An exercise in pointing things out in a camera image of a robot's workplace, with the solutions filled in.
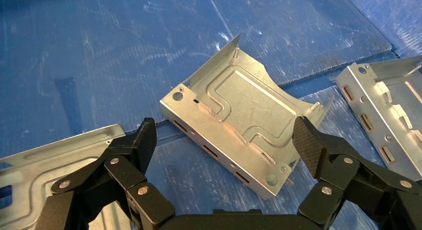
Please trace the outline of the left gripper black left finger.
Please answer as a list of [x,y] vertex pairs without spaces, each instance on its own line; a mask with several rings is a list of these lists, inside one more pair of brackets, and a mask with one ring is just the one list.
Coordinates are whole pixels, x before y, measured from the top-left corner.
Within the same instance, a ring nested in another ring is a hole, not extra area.
[[97,160],[52,185],[36,229],[87,230],[113,202],[138,230],[159,229],[175,208],[145,177],[156,144],[151,117],[134,133],[112,140]]

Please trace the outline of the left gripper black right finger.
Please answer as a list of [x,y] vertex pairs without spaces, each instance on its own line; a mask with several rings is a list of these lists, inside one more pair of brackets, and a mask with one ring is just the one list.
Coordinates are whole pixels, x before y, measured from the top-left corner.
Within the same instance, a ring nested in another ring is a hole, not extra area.
[[345,201],[357,205],[382,230],[422,227],[422,189],[411,179],[361,156],[344,138],[322,133],[297,117],[293,145],[317,183],[298,214],[328,229]]

